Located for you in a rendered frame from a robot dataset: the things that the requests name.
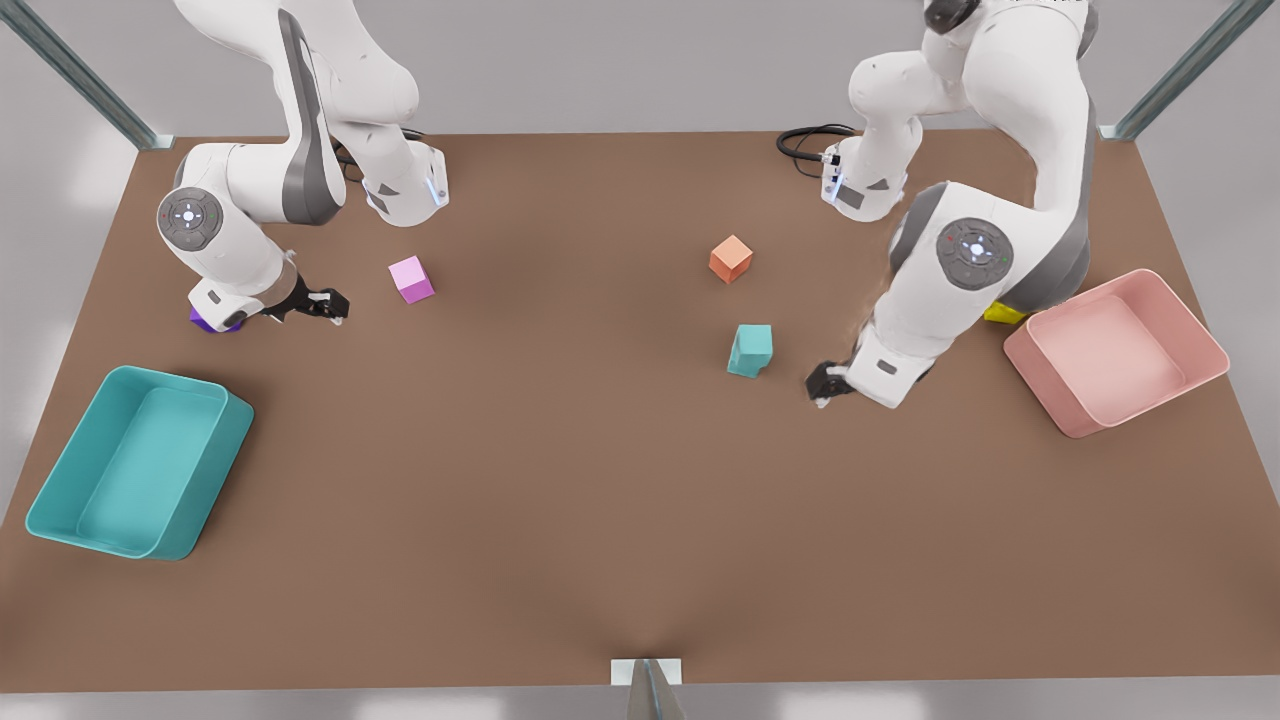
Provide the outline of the pink plastic bin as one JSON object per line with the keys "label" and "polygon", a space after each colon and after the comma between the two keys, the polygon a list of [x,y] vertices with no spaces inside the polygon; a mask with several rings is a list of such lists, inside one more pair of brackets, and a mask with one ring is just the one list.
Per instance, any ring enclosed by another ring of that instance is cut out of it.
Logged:
{"label": "pink plastic bin", "polygon": [[1180,296],[1144,268],[1029,316],[1004,351],[1070,438],[1121,425],[1230,368]]}

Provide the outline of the orange cube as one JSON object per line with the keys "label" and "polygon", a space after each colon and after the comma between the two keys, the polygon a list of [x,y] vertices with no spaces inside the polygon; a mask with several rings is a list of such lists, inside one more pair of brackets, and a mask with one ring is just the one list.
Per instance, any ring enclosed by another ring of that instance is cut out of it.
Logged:
{"label": "orange cube", "polygon": [[751,264],[753,250],[736,234],[718,243],[709,256],[710,270],[726,284],[736,281]]}

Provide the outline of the teal plastic bin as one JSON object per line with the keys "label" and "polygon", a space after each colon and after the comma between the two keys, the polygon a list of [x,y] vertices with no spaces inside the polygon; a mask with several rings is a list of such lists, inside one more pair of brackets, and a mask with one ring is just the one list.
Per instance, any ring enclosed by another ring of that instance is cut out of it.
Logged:
{"label": "teal plastic bin", "polygon": [[32,536],[124,559],[193,550],[255,410],[224,386],[110,370],[26,516]]}

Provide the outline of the silver frame post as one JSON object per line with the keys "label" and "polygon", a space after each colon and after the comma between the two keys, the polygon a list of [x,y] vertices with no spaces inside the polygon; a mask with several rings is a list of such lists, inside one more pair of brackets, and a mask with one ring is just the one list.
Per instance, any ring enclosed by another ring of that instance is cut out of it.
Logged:
{"label": "silver frame post", "polygon": [[686,720],[673,691],[682,670],[681,659],[612,659],[611,684],[628,687],[626,720]]}
{"label": "silver frame post", "polygon": [[1137,141],[1275,3],[1276,0],[1231,0],[1230,5],[1123,118],[1111,126],[1098,127],[1101,138],[1117,142]]}
{"label": "silver frame post", "polygon": [[152,131],[26,0],[0,0],[0,20],[137,150],[173,147],[174,137]]}

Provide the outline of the pink cube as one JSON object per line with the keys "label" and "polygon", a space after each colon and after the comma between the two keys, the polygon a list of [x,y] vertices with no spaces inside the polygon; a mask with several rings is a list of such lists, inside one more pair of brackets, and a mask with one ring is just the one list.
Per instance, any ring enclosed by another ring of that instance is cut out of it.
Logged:
{"label": "pink cube", "polygon": [[388,266],[399,296],[407,304],[431,297],[435,288],[417,256],[410,256]]}

